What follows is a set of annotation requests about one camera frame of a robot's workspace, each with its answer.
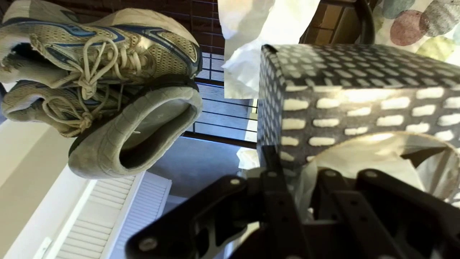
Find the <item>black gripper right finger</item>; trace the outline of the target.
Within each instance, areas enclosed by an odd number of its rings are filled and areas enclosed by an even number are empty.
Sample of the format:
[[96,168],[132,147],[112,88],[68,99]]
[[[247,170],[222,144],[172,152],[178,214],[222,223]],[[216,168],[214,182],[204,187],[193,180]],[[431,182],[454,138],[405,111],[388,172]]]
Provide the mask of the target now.
[[460,259],[460,210],[377,170],[317,174],[314,259]]

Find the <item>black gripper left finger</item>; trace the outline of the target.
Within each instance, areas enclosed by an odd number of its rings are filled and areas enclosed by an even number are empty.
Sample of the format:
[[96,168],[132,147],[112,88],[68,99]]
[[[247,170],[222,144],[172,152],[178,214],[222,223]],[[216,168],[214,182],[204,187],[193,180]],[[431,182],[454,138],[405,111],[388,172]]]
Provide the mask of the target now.
[[257,178],[224,175],[132,234],[127,259],[215,259],[252,230],[227,259],[303,259],[306,237],[273,145],[261,148]]

